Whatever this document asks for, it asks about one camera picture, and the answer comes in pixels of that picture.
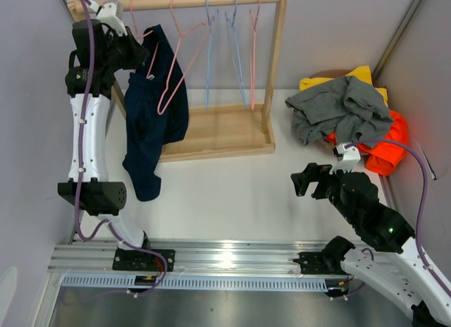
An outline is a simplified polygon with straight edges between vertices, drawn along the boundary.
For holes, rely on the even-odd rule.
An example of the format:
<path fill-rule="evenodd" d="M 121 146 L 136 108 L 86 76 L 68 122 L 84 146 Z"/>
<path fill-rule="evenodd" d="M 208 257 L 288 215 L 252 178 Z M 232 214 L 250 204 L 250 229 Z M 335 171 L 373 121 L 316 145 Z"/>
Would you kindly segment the pink hanger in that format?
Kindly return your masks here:
<path fill-rule="evenodd" d="M 194 32 L 195 30 L 202 28 L 202 27 L 206 27 L 207 26 L 207 21 L 203 21 L 200 22 L 198 24 L 196 24 L 195 26 L 191 27 L 189 30 L 183 30 L 180 26 L 180 23 L 178 22 L 178 19 L 175 16 L 174 13 L 174 9 L 175 9 L 175 0 L 170 0 L 170 6 L 169 6 L 169 10 L 171 13 L 171 17 L 173 19 L 174 25 L 176 27 L 176 30 L 178 31 L 178 42 L 176 44 L 176 48 L 175 51 L 173 52 L 173 58 L 171 61 L 171 65 L 168 71 L 168 75 L 166 77 L 166 84 L 165 84 L 165 88 L 163 90 L 163 92 L 161 93 L 159 102 L 157 104 L 156 107 L 156 112 L 159 116 L 162 116 L 165 114 L 166 110 L 168 109 L 168 107 L 171 105 L 171 102 L 173 101 L 175 94 L 178 92 L 178 90 L 180 89 L 180 86 L 182 85 L 182 83 L 185 81 L 185 77 L 188 74 L 188 72 L 190 71 L 193 63 L 195 62 L 195 60 L 197 59 L 200 51 L 202 50 L 205 42 L 206 42 L 206 36 L 204 36 L 203 40 L 201 41 L 200 45 L 198 46 L 194 56 L 192 57 L 187 69 L 185 71 L 182 72 L 181 78 L 176 82 L 176 84 L 173 86 L 173 90 L 172 92 L 169 94 L 169 89 L 171 87 L 171 78 L 173 77 L 173 74 L 175 72 L 175 65 L 178 62 L 178 54 L 180 52 L 180 47 L 182 45 L 183 39 L 190 33 Z"/>
<path fill-rule="evenodd" d="M 249 83 L 250 83 L 250 97 L 251 110 L 255 110 L 255 75 L 256 75 L 256 52 L 257 52 L 257 24 L 261 9 L 261 0 L 258 0 L 257 11 L 249 10 L 249 24 L 250 24 L 250 48 L 249 48 Z"/>
<path fill-rule="evenodd" d="M 154 31 L 153 31 L 153 30 L 150 30 L 150 31 L 148 31 L 148 32 L 146 32 L 146 33 L 141 33 L 141 32 L 139 31 L 138 24 L 137 24 L 137 21 L 136 21 L 136 18 L 135 18 L 135 12 L 134 12 L 133 1 L 134 1 L 134 0 L 129 0 L 129 4 L 130 4 L 130 14 L 131 14 L 131 16 L 132 16 L 133 27 L 134 27 L 134 29 L 135 29 L 135 34 L 136 34 L 138 40 L 143 40 L 146 36 L 149 36 L 149 35 L 150 35 L 151 33 L 153 33 Z M 151 59 L 151 61 L 150 61 L 149 68 L 148 68 L 147 74 L 146 74 L 146 78 L 147 78 L 147 79 L 150 79 L 150 80 L 151 80 L 151 78 L 152 78 L 152 68 L 153 68 L 153 66 L 154 66 L 154 62 L 155 62 L 155 59 L 156 59 L 156 53 L 157 53 L 157 51 L 158 51 L 158 48 L 159 48 L 159 42 L 156 43 L 155 50 L 154 50 L 154 52 L 153 52 L 153 54 L 152 54 L 152 59 Z"/>

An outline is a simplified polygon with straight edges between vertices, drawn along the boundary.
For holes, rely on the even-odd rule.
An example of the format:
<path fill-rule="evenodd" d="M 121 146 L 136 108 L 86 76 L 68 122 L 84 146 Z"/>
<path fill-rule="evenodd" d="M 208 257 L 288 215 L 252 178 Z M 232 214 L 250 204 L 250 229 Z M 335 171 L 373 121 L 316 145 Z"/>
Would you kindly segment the navy blue shorts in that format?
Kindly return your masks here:
<path fill-rule="evenodd" d="M 148 27 L 144 65 L 131 73 L 125 93 L 127 152 L 123 167 L 141 202 L 156 199 L 155 174 L 163 146 L 184 140 L 189 124 L 187 89 L 179 63 L 160 25 Z"/>

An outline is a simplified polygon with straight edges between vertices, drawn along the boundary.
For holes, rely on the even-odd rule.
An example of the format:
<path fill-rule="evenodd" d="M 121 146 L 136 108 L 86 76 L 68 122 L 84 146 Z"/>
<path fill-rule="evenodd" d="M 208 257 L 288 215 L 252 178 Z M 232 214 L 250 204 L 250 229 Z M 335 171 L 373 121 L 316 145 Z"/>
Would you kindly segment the orange shorts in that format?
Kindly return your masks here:
<path fill-rule="evenodd" d="M 406 120 L 400 113 L 393 110 L 390 110 L 390 116 L 393 123 L 383 138 L 408 145 L 409 128 Z M 376 143 L 374 147 L 370 147 L 368 144 L 359 144 L 357 148 L 361 155 L 366 156 L 366 169 L 382 176 L 394 173 L 407 153 L 405 149 L 386 142 Z"/>

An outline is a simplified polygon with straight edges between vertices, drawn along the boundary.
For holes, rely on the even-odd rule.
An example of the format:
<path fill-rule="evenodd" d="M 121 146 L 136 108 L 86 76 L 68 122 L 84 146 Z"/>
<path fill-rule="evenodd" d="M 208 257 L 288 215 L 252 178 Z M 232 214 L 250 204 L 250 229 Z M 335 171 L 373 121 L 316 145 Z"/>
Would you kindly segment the yellow shorts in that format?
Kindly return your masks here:
<path fill-rule="evenodd" d="M 362 82 L 372 85 L 373 88 L 382 96 L 384 104 L 388 106 L 388 91 L 385 87 L 378 87 L 376 85 L 376 83 L 372 79 L 371 69 L 368 65 L 358 66 L 353 70 L 332 69 L 314 73 L 309 78 L 303 78 L 300 80 L 299 90 L 304 91 L 316 85 L 323 84 L 332 79 L 339 78 L 342 76 L 356 77 Z"/>

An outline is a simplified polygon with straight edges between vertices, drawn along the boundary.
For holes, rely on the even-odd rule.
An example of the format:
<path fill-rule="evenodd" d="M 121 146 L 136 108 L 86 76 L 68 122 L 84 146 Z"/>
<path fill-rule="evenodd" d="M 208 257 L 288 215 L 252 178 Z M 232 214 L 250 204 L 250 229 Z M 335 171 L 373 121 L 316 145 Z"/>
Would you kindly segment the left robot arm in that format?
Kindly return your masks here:
<path fill-rule="evenodd" d="M 115 73 L 137 68 L 146 51 L 130 34 L 97 19 L 73 24 L 76 48 L 70 53 L 65 77 L 73 117 L 73 153 L 67 181 L 58 184 L 58 194 L 74 206 L 75 231 L 85 241 L 80 214 L 99 220 L 117 241 L 113 269 L 148 269 L 154 257 L 146 233 L 122 214 L 126 186 L 111 182 L 106 166 L 106 125 Z"/>

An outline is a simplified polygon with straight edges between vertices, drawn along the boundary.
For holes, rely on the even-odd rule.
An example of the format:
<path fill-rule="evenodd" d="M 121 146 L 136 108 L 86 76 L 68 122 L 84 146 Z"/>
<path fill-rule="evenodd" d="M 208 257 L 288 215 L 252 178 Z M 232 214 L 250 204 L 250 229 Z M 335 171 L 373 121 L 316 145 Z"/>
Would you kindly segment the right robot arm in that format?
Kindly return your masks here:
<path fill-rule="evenodd" d="M 312 198 L 326 199 L 375 252 L 381 252 L 402 273 L 393 275 L 368 258 L 349 240 L 333 238 L 320 252 L 301 252 L 295 259 L 303 274 L 355 276 L 395 304 L 413 326 L 449 326 L 450 296 L 442 288 L 447 281 L 421 262 L 413 227 L 394 209 L 380 203 L 378 188 L 367 174 L 333 171 L 331 165 L 309 163 L 290 176 L 295 194 L 305 196 L 316 184 Z"/>

